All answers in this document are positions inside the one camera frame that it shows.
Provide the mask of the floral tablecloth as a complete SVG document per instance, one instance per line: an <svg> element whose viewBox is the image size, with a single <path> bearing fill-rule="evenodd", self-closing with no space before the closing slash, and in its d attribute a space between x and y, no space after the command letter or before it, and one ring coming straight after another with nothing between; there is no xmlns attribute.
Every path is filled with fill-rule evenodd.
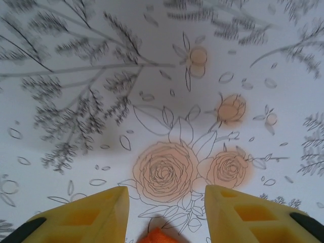
<svg viewBox="0 0 324 243"><path fill-rule="evenodd" d="M0 0L0 242L126 186L211 243L208 185L324 225L324 0Z"/></svg>

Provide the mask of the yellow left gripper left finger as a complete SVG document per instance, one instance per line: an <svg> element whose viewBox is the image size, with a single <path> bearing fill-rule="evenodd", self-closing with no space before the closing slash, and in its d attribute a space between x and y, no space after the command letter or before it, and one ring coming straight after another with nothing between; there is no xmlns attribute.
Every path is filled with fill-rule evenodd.
<svg viewBox="0 0 324 243"><path fill-rule="evenodd" d="M114 187L33 216L0 243L125 243L129 192Z"/></svg>

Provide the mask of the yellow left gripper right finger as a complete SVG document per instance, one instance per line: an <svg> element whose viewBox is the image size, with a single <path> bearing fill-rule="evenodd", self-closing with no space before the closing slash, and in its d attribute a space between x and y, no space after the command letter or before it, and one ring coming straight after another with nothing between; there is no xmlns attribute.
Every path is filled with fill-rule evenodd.
<svg viewBox="0 0 324 243"><path fill-rule="evenodd" d="M324 243L324 225L298 209L217 185L205 188L211 243Z"/></svg>

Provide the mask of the orange t-shirt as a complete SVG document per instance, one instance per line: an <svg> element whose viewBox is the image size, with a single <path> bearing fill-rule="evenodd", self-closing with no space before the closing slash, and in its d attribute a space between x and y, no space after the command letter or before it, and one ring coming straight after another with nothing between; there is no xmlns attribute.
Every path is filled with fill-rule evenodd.
<svg viewBox="0 0 324 243"><path fill-rule="evenodd" d="M174 238L166 235L160 228L150 231L145 237L137 243L179 243Z"/></svg>

